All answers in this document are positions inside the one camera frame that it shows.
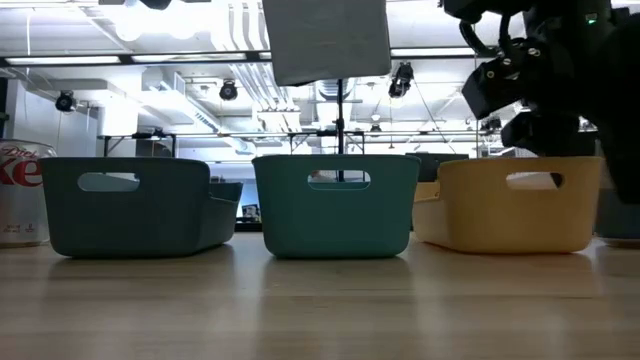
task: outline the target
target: table surface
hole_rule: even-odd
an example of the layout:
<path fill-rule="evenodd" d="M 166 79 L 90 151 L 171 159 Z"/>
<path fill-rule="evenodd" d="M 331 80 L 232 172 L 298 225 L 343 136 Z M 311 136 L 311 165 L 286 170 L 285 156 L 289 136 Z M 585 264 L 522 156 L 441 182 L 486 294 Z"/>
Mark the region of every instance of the table surface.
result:
<path fill-rule="evenodd" d="M 191 258 L 0 250 L 3 360 L 640 358 L 640 251 L 285 261 L 259 234 Z"/>

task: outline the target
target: ceiling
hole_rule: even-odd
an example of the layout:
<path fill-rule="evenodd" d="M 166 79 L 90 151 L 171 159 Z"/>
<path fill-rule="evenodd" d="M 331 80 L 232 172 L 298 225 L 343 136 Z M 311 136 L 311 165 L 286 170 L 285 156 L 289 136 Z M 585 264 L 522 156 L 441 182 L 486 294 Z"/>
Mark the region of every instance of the ceiling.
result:
<path fill-rule="evenodd" d="M 621 1 L 619 4 L 633 2 Z M 149 25 L 146 29 L 148 31 L 137 39 L 125 41 L 121 37 L 126 36 L 118 36 L 122 35 L 123 29 L 118 28 L 115 19 L 124 21 L 122 19 L 127 18 L 114 15 L 113 6 L 92 6 L 97 0 L 81 0 L 78 3 L 60 7 L 18 9 L 2 9 L 0 4 L 0 56 L 219 51 L 214 43 L 219 41 L 223 32 L 229 30 L 216 27 L 216 19 L 219 19 L 220 14 L 229 14 L 230 8 L 242 8 L 246 19 L 249 16 L 247 7 L 257 9 L 260 6 L 247 1 L 182 4 L 184 6 L 179 9 L 180 19 L 188 19 L 188 30 L 193 32 L 193 36 L 178 39 L 170 34 L 175 32 L 171 29 Z M 458 31 L 458 21 L 446 15 L 437 4 L 437 0 L 389 0 L 387 16 L 392 48 L 466 47 Z M 633 5 L 632 10 L 639 11 L 640 5 Z M 260 31 L 263 32 L 264 24 L 261 21 Z M 498 27 L 499 17 L 487 14 L 477 25 L 476 32 L 486 44 L 496 44 Z M 514 18 L 511 22 L 510 33 L 512 36 L 523 35 L 521 17 Z M 248 48 L 238 46 L 239 50 L 265 49 L 264 44 L 247 43 L 248 45 L 244 45 Z M 416 84 L 400 102 L 392 102 L 386 94 L 390 82 L 388 76 L 357 79 L 349 97 L 353 102 L 349 127 L 368 129 L 372 115 L 378 115 L 378 121 L 384 130 L 431 130 L 435 127 L 430 121 L 432 118 L 439 120 L 438 125 L 442 129 L 467 129 L 475 119 L 459 89 L 480 62 L 477 59 L 412 61 Z M 233 124 L 230 126 L 233 130 L 255 129 L 256 101 L 240 81 L 236 84 L 239 88 L 237 99 L 223 101 L 218 96 L 222 80 L 236 78 L 237 72 L 229 65 L 173 65 L 162 67 L 161 70 L 168 77 L 178 73 L 187 83 L 189 96 L 211 114 Z M 38 68 L 32 69 L 30 76 L 36 81 L 43 77 L 101 78 L 135 96 L 141 90 L 148 90 L 140 88 L 139 79 L 144 71 L 145 68 L 140 66 Z M 290 88 L 288 91 L 296 110 L 299 108 L 300 125 L 312 126 L 317 122 L 319 115 L 315 100 L 318 100 L 318 96 L 313 85 Z M 503 120 L 509 120 L 515 115 L 515 111 L 513 107 L 507 107 L 499 115 Z M 163 125 L 163 121 L 166 122 L 166 119 L 148 115 L 141 117 L 141 123 L 147 125 Z"/>

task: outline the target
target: white wall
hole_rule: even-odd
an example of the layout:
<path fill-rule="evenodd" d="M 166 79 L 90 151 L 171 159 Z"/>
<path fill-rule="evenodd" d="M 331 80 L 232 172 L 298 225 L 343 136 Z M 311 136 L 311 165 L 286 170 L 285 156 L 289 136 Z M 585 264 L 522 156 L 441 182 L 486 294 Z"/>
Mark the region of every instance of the white wall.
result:
<path fill-rule="evenodd" d="M 63 114 L 49 99 L 26 91 L 19 80 L 8 85 L 6 137 L 54 147 L 58 156 L 95 156 L 99 109 Z"/>

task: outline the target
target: teal bin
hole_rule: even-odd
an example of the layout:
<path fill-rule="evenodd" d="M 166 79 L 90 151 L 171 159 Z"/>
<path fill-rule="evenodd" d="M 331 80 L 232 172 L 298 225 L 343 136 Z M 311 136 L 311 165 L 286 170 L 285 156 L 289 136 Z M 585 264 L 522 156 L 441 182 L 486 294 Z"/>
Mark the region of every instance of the teal bin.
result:
<path fill-rule="evenodd" d="M 267 249 L 283 258 L 381 258 L 407 247 L 420 160 L 401 155 L 274 155 L 253 160 Z M 369 182 L 309 182 L 358 170 Z"/>
<path fill-rule="evenodd" d="M 41 159 L 49 231 L 61 255 L 187 256 L 231 239 L 242 184 L 209 183 L 204 162 Z"/>

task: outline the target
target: cable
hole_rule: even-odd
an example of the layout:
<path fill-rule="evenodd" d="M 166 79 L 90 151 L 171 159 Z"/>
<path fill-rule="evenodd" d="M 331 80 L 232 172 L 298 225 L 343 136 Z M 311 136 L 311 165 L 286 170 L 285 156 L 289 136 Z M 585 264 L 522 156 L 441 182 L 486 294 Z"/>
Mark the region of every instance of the cable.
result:
<path fill-rule="evenodd" d="M 440 130 L 440 127 L 438 126 L 438 122 L 433 117 L 433 114 L 431 113 L 431 109 L 429 109 L 427 102 L 424 100 L 424 96 L 422 96 L 422 90 L 420 90 L 420 86 L 418 86 L 417 82 L 416 82 L 416 89 L 418 89 L 418 94 L 420 94 L 420 99 L 422 100 L 422 104 L 424 105 L 424 108 L 427 109 L 427 112 L 429 113 L 429 118 L 431 119 L 431 121 L 433 121 L 433 124 L 436 126 L 436 130 L 438 131 L 438 134 L 440 134 L 440 136 L 442 137 L 442 140 L 444 140 L 444 143 L 449 145 L 449 148 L 451 149 L 451 151 L 453 151 L 454 154 L 457 154 L 456 149 L 454 149 L 453 146 L 451 146 L 449 141 L 447 141 L 447 138 L 444 136 L 444 134 Z"/>
<path fill-rule="evenodd" d="M 511 22 L 511 15 L 504 14 L 500 19 L 500 37 L 498 38 L 498 45 L 504 52 L 504 55 L 509 58 L 511 56 L 511 49 L 513 44 L 511 43 L 511 36 L 509 36 L 509 23 Z"/>
<path fill-rule="evenodd" d="M 495 49 L 488 48 L 473 30 L 473 24 L 464 20 L 460 21 L 460 34 L 464 41 L 473 51 L 481 57 L 496 57 L 498 52 Z"/>

